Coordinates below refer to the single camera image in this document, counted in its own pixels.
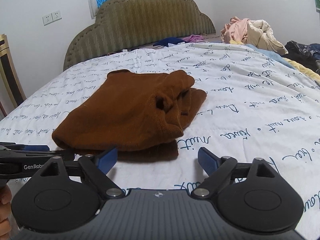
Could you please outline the person's left hand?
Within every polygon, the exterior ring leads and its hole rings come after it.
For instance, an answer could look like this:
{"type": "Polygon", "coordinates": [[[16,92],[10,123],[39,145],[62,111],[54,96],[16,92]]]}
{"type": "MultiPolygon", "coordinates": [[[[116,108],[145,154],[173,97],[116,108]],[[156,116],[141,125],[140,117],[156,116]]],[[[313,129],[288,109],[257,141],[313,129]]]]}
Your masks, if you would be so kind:
{"type": "Polygon", "coordinates": [[[1,205],[0,205],[0,239],[9,239],[11,231],[10,214],[11,214],[12,194],[9,187],[6,185],[1,189],[1,205]]]}

